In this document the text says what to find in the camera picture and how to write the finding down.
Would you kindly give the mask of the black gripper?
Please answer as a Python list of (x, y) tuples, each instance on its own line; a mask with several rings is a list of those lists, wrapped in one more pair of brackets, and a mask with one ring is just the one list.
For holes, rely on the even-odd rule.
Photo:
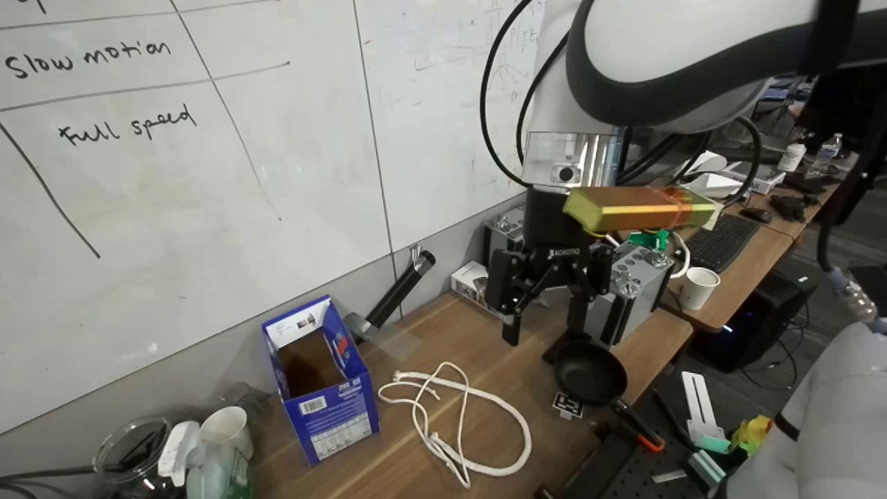
[(487, 224), (487, 289), (484, 303), (501, 311), (501, 341), (519, 347), (524, 308), (551, 285), (573, 285), (566, 337), (584, 337), (588, 308), (609, 289), (612, 248), (588, 236), (562, 211), (566, 197), (530, 192), (519, 218), (505, 217)]

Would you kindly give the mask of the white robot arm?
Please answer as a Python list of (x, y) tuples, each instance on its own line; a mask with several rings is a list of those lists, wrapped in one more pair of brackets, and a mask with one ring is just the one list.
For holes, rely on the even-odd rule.
[(510, 175), (533, 243), (578, 240), (562, 214), (573, 186), (609, 186), (627, 128), (710, 132), (736, 118), (775, 74), (826, 74), (887, 61), (887, 0), (547, 0)]

